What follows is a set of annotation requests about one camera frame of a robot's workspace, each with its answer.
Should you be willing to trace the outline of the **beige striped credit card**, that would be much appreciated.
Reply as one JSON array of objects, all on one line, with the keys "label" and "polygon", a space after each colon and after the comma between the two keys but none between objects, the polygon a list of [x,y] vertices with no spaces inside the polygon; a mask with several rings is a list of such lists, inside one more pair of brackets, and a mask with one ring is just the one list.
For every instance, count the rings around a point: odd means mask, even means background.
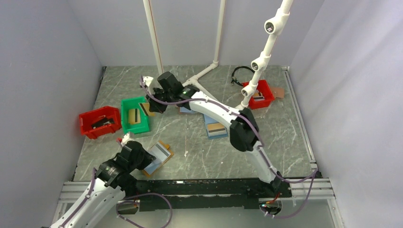
[{"label": "beige striped credit card", "polygon": [[146,116],[155,116],[155,113],[150,110],[149,103],[139,103],[139,105]]}]

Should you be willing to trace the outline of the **orange card holder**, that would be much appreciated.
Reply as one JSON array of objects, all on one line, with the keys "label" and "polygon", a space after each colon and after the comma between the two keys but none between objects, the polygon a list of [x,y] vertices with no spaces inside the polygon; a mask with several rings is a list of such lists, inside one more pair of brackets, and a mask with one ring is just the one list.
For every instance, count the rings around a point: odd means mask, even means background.
[{"label": "orange card holder", "polygon": [[170,145],[165,144],[162,141],[159,141],[152,146],[148,150],[148,153],[153,155],[155,159],[142,170],[142,173],[147,177],[154,175],[165,163],[168,162],[169,159],[174,156],[174,152],[171,150]]}]

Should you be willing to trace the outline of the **dark grey credit card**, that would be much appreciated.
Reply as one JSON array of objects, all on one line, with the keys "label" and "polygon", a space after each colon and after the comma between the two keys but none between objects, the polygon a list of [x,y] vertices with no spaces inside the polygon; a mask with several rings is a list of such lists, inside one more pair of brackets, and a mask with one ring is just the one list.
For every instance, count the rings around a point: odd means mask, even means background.
[{"label": "dark grey credit card", "polygon": [[114,124],[114,123],[115,122],[114,122],[113,118],[104,117],[104,118],[96,121],[95,123],[91,124],[91,127],[93,129],[96,129],[96,128],[100,128],[102,126],[106,126],[106,125],[110,125],[110,124]]}]

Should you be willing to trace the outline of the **grey striped credit card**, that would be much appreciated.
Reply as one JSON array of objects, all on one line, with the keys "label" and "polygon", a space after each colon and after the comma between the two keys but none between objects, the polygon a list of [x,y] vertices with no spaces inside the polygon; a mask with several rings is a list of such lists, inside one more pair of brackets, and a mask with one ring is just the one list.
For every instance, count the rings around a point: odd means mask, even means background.
[{"label": "grey striped credit card", "polygon": [[254,100],[255,102],[265,100],[264,95],[263,95],[261,92],[259,92],[259,91],[257,91],[257,92],[252,96],[252,98],[253,98],[253,100]]}]

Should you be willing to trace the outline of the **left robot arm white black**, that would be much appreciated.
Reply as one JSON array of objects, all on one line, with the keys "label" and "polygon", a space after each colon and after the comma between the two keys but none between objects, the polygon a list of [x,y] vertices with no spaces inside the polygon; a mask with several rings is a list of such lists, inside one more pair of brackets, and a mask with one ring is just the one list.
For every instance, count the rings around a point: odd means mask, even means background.
[{"label": "left robot arm white black", "polygon": [[92,179],[73,206],[62,215],[53,228],[93,228],[119,201],[136,195],[134,170],[143,170],[156,157],[137,141],[120,145],[121,151],[93,169]]}]

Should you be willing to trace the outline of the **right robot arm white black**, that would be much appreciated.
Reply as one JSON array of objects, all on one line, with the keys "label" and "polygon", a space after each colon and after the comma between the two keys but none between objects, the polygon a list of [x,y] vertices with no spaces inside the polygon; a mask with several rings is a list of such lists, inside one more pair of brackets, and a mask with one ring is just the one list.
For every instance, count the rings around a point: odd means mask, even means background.
[{"label": "right robot arm white black", "polygon": [[146,92],[150,111],[163,113],[168,105],[185,107],[204,114],[222,124],[228,131],[231,145],[244,152],[262,183],[262,192],[274,197],[280,191],[281,175],[264,152],[259,127],[248,108],[237,109],[208,96],[193,85],[183,86],[171,72],[158,78],[140,77],[140,86]]}]

